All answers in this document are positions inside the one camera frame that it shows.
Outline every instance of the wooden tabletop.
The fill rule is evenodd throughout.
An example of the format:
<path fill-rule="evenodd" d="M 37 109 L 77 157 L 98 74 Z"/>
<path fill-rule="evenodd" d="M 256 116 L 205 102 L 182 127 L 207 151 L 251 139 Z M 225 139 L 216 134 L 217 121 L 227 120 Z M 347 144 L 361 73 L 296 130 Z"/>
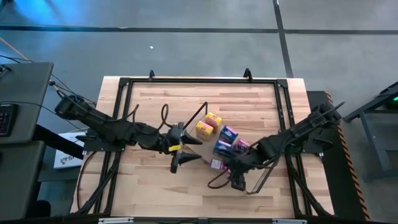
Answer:
<path fill-rule="evenodd" d="M 104 77 L 97 109 L 113 113 L 120 77 Z M 296 123 L 310 112 L 304 81 L 287 79 L 290 100 Z M 122 97 L 119 117 L 124 107 Z M 169 104 L 168 123 L 187 122 L 205 102 L 209 111 L 223 118 L 223 124 L 232 126 L 239 137 L 252 143 L 280 129 L 276 111 L 274 87 L 269 84 L 230 83 L 135 83 L 132 89 L 130 111 L 139 104 L 136 121 L 157 127 L 160 110 Z M 104 153 L 99 152 L 89 161 L 80 185 L 82 204 L 98 185 Z M 307 185 L 326 211 L 333 213 L 328 184 L 321 160 L 303 154 Z M 112 216 L 133 217 L 224 217 L 224 218 L 293 218 L 292 199 L 284 159 L 256 195 L 247 195 L 230 185 L 218 190 L 209 189 L 207 183 L 220 172 L 198 159 L 170 173 L 171 156 L 127 147 L 122 153 Z M 248 190 L 262 170 L 246 175 Z M 300 208 L 304 211 L 302 193 L 298 188 Z M 108 188 L 103 197 L 103 210 Z M 76 211 L 76 194 L 71 212 Z"/>

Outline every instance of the orange and black striped edge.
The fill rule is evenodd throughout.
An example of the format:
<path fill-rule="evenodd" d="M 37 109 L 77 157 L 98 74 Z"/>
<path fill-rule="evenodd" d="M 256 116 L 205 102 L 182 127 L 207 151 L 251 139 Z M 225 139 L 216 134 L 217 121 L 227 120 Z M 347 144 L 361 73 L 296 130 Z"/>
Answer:
<path fill-rule="evenodd" d="M 331 95 L 328 91 L 325 91 L 328 99 L 329 99 L 329 103 L 333 104 L 333 100 L 331 98 Z M 362 211 L 364 213 L 364 217 L 366 221 L 370 221 L 370 217 L 369 217 L 369 213 L 368 213 L 368 209 L 366 208 L 366 204 L 365 204 L 365 199 L 363 198 L 363 194 L 361 191 L 361 187 L 359 186 L 359 182 L 358 182 L 358 178 L 355 174 L 355 169 L 353 166 L 353 162 L 351 161 L 351 156 L 349 155 L 348 149 L 347 149 L 347 145 L 346 145 L 346 141 L 344 139 L 344 135 L 343 135 L 343 130 L 341 129 L 341 125 L 339 124 L 337 127 L 337 131 L 338 131 L 338 135 L 340 137 L 341 140 L 341 144 L 343 145 L 343 150 L 344 153 L 346 154 L 346 158 L 347 158 L 347 164 L 349 165 L 349 171 L 351 172 L 351 176 L 353 178 L 354 181 L 354 186 L 356 189 L 356 193 L 358 194 L 359 197 L 359 202 L 361 202 L 362 205 Z"/>

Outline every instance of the keyboard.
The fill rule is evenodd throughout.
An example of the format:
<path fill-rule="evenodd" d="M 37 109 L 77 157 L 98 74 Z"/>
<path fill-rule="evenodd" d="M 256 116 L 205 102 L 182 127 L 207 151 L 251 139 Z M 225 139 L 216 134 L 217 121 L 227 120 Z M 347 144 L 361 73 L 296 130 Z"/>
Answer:
<path fill-rule="evenodd" d="M 18 112 L 17 104 L 0 105 L 0 137 L 8 137 L 14 127 Z"/>

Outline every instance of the concrete floor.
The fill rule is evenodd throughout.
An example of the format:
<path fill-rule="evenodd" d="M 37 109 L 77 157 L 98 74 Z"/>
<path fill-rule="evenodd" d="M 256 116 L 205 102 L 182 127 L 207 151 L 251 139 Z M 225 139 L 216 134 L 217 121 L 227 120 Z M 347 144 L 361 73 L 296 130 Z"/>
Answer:
<path fill-rule="evenodd" d="M 285 29 L 398 29 L 395 0 L 279 0 Z M 272 0 L 15 0 L 0 11 L 0 25 L 276 29 Z M 278 34 L 0 31 L 26 57 L 53 62 L 53 73 L 72 90 L 96 99 L 105 75 L 286 77 Z M 342 115 L 397 81 L 396 35 L 287 34 L 295 78 L 308 90 L 328 90 L 345 101 Z M 0 44 L 0 54 L 18 57 Z M 49 88 L 44 105 L 58 96 Z M 56 133 L 74 129 L 43 111 L 39 123 Z M 343 123 L 358 177 L 375 172 L 376 161 L 359 121 Z M 398 222 L 398 179 L 364 183 L 372 220 Z M 45 184 L 53 214 L 67 213 L 75 183 Z"/>

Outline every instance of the yellow box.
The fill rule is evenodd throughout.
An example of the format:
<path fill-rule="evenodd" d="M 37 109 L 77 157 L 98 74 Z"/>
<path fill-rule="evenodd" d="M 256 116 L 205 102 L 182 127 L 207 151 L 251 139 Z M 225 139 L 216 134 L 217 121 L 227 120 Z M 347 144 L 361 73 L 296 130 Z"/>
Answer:
<path fill-rule="evenodd" d="M 222 121 L 222 119 L 219 116 L 213 114 L 212 112 L 209 112 L 205 118 L 205 123 L 214 128 L 214 130 L 213 130 L 214 133 L 217 133 L 217 130 L 221 124 L 221 121 Z"/>
<path fill-rule="evenodd" d="M 197 129 L 197 136 L 203 140 L 209 140 L 211 132 L 213 132 L 213 127 L 202 121 L 198 122 L 196 129 Z"/>

